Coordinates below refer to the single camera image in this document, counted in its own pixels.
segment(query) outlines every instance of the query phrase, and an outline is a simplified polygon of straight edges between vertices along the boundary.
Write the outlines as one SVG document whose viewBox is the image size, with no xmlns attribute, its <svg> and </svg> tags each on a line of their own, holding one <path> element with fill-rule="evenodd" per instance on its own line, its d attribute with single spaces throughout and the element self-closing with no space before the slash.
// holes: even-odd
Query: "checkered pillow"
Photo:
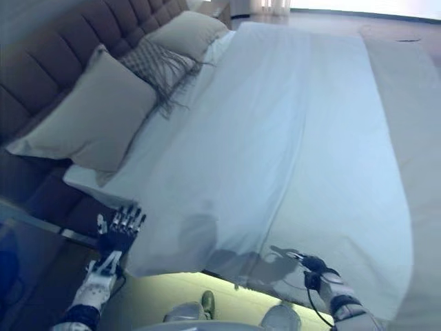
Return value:
<svg viewBox="0 0 441 331">
<path fill-rule="evenodd" d="M 183 78 L 194 71 L 196 62 L 152 43 L 147 37 L 119 61 L 156 91 L 161 113 L 170 116 L 170 95 Z"/>
</svg>

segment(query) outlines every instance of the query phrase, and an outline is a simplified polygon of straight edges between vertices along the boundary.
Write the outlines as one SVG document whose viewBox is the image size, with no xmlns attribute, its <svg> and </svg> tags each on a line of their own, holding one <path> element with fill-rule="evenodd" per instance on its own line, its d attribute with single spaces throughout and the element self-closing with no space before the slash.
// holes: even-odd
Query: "tufted headboard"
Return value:
<svg viewBox="0 0 441 331">
<path fill-rule="evenodd" d="M 119 57 L 187 10 L 186 0 L 87 0 L 7 50 L 0 61 L 0 198 L 32 216 L 83 234 L 112 211 L 64 184 L 70 160 L 17 157 L 5 150 L 63 100 L 103 43 Z"/>
</svg>

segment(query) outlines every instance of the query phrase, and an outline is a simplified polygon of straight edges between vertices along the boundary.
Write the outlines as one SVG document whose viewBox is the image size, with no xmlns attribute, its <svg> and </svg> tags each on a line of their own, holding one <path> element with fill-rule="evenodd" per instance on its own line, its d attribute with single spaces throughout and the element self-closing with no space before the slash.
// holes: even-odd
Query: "robotic arm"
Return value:
<svg viewBox="0 0 441 331">
<path fill-rule="evenodd" d="M 130 249 L 145 220 L 139 208 L 120 208 L 110 226 L 98 215 L 99 261 L 91 261 L 81 287 L 53 331 L 94 331 L 116 281 L 124 277 L 121 257 Z"/>
<path fill-rule="evenodd" d="M 354 291 L 341 279 L 338 272 L 328 268 L 322 259 L 299 254 L 295 250 L 282 250 L 276 246 L 271 246 L 271 249 L 282 256 L 297 260 L 308 269 L 304 274 L 309 300 L 311 300 L 309 291 L 317 291 L 334 319 L 334 325 L 331 325 L 332 331 L 383 330 L 368 309 L 357 300 Z"/>
</svg>

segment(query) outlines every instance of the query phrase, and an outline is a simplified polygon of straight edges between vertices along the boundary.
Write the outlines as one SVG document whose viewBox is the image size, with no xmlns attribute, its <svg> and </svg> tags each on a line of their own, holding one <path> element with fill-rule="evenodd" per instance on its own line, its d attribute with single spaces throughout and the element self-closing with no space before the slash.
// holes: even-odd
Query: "gray pillow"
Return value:
<svg viewBox="0 0 441 331">
<path fill-rule="evenodd" d="M 227 32 L 227 26 L 221 21 L 185 11 L 154 32 L 150 40 L 172 52 L 201 61 L 208 46 Z"/>
<path fill-rule="evenodd" d="M 200 63 L 152 43 L 148 36 L 119 61 L 155 89 L 157 104 L 165 117 L 172 111 L 171 93 L 187 74 L 194 75 L 201 68 Z"/>
<path fill-rule="evenodd" d="M 115 172 L 155 102 L 152 87 L 99 46 L 71 93 L 7 150 Z"/>
</svg>

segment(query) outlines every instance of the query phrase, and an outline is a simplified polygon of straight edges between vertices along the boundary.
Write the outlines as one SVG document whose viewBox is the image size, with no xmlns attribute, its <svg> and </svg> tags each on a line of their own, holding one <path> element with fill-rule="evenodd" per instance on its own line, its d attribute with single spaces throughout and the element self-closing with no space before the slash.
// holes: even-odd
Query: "nightstand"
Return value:
<svg viewBox="0 0 441 331">
<path fill-rule="evenodd" d="M 224 23 L 227 28 L 232 29 L 229 1 L 204 1 L 197 12 L 218 19 Z"/>
</svg>

